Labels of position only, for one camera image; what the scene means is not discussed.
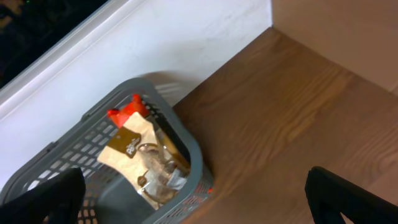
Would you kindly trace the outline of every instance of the laundry basket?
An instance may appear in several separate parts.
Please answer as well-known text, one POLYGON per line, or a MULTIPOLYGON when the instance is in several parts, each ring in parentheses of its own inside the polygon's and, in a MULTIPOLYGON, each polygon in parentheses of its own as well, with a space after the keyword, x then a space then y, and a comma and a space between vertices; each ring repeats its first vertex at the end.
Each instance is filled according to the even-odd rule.
POLYGON ((143 78, 120 84, 58 141, 49 144, 20 168, 4 186, 0 203, 9 202, 70 167, 80 167, 86 182, 78 224, 179 223, 206 200, 213 185, 197 142, 153 85, 143 78), (118 131, 107 117, 107 110, 127 105, 133 93, 142 96, 157 124, 191 163, 187 183, 158 210, 154 210, 116 170, 96 160, 118 131))

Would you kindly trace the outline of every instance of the red cap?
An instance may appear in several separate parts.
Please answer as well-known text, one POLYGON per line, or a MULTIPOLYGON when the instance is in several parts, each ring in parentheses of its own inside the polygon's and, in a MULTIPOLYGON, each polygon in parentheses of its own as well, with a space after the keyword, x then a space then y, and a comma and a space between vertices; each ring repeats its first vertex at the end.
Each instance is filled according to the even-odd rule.
POLYGON ((149 114, 149 111, 142 103, 141 96, 138 94, 134 94, 132 96, 131 103, 123 109, 108 110, 108 117, 111 118, 118 128, 121 128, 134 112, 138 112, 143 117, 146 117, 149 114))

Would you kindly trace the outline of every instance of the floor plank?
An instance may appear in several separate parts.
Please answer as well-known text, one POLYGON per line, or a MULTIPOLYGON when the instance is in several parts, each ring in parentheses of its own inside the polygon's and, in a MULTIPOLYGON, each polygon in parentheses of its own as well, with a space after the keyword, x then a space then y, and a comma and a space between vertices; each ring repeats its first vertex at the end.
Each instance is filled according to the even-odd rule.
POLYGON ((187 223, 311 223, 312 166, 376 194, 398 174, 398 101, 274 29, 175 111, 215 177, 187 223))

